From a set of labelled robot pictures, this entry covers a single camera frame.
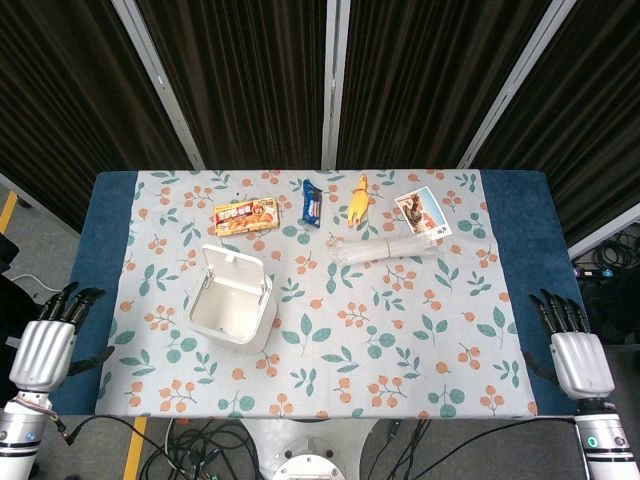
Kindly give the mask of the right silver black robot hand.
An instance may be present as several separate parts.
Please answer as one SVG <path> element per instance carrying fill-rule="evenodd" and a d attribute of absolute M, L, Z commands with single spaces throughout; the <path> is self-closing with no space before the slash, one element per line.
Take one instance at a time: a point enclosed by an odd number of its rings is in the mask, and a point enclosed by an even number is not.
<path fill-rule="evenodd" d="M 598 336 L 592 332 L 585 310 L 573 299 L 545 289 L 529 296 L 541 320 L 553 370 L 525 351 L 523 358 L 536 376 L 557 385 L 571 400 L 604 399 L 615 389 L 613 376 Z"/>

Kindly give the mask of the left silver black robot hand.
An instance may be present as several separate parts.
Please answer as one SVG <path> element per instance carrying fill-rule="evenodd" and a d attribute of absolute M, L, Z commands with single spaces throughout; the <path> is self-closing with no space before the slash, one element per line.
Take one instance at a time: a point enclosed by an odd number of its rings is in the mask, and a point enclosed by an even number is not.
<path fill-rule="evenodd" d="M 89 287 L 70 299 L 77 286 L 72 282 L 52 295 L 36 319 L 27 323 L 9 374 L 18 390 L 51 393 L 66 377 L 100 366 L 114 352 L 108 346 L 98 356 L 72 359 L 82 325 L 92 306 L 105 295 L 104 290 Z"/>

